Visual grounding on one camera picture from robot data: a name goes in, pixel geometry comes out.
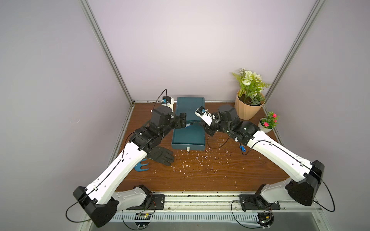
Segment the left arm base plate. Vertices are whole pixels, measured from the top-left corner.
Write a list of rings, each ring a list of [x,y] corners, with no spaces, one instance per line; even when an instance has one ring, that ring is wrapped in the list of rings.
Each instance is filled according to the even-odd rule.
[[[127,210],[164,210],[164,203],[164,194],[153,194],[147,196],[141,205],[127,208]]]

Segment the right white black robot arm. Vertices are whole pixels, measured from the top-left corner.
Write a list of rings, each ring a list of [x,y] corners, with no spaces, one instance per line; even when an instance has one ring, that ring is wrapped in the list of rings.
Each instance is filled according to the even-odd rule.
[[[289,151],[257,125],[241,120],[236,109],[230,105],[219,107],[216,113],[209,113],[201,106],[195,115],[201,118],[201,125],[209,136],[216,132],[225,133],[240,145],[259,152],[288,174],[288,179],[284,181],[262,184],[254,195],[248,196],[249,203],[259,209],[291,199],[304,206],[313,204],[323,183],[321,177],[325,166],[321,162],[311,162]]]

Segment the teal three-drawer cabinet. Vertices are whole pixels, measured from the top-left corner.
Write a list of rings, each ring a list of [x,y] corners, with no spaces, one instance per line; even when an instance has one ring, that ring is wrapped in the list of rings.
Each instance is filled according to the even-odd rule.
[[[199,107],[205,107],[204,97],[178,97],[176,101],[175,114],[185,113],[187,123],[201,122],[195,112]]]

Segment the teal top drawer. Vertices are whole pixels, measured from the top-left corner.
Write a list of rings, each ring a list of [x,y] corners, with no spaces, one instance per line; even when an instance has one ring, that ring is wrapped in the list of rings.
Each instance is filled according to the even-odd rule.
[[[206,147],[205,131],[199,124],[173,130],[171,147],[174,150],[204,151]]]

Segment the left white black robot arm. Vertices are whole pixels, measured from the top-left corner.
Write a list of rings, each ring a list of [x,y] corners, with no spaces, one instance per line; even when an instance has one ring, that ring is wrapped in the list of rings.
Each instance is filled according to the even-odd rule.
[[[119,210],[131,207],[148,208],[152,191],[143,185],[115,194],[116,189],[132,169],[148,158],[165,166],[174,162],[173,152],[160,146],[172,130],[186,127],[185,113],[176,115],[168,106],[153,109],[152,116],[136,129],[122,152],[92,183],[79,186],[73,195],[90,220],[100,228],[107,224]]]

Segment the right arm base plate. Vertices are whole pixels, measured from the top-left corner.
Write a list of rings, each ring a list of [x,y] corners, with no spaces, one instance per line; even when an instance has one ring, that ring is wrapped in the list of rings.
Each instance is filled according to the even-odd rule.
[[[239,195],[241,208],[244,212],[247,210],[281,210],[280,204],[268,203],[263,198],[252,194]]]

